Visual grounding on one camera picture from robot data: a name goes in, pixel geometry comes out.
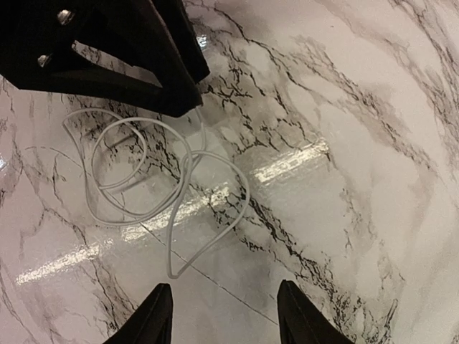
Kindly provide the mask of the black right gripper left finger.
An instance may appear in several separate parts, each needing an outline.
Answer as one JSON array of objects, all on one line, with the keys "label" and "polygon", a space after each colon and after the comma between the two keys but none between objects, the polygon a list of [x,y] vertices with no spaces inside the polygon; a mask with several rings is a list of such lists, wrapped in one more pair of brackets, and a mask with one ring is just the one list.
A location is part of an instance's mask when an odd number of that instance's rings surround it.
[{"label": "black right gripper left finger", "polygon": [[173,296],[170,284],[159,283],[104,344],[171,343]]}]

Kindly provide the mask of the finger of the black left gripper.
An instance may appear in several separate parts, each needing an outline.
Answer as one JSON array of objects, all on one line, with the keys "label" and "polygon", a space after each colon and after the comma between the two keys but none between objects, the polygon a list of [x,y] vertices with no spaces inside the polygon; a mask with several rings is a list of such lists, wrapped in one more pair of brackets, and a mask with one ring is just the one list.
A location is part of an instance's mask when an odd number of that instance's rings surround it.
[{"label": "finger of the black left gripper", "polygon": [[[157,83],[101,67],[75,42],[148,70]],[[3,1],[1,74],[21,90],[106,98],[173,118],[202,104],[152,1]]]},{"label": "finger of the black left gripper", "polygon": [[152,2],[163,19],[187,72],[195,83],[201,82],[210,71],[183,1],[153,0]]}]

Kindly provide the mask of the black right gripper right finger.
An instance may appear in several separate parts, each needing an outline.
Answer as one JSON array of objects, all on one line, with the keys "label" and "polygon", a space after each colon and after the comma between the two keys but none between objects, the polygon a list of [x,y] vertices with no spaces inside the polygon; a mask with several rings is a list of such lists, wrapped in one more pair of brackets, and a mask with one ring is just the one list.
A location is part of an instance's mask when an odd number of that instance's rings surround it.
[{"label": "black right gripper right finger", "polygon": [[305,344],[352,344],[290,280],[283,280],[277,295],[280,341]]}]

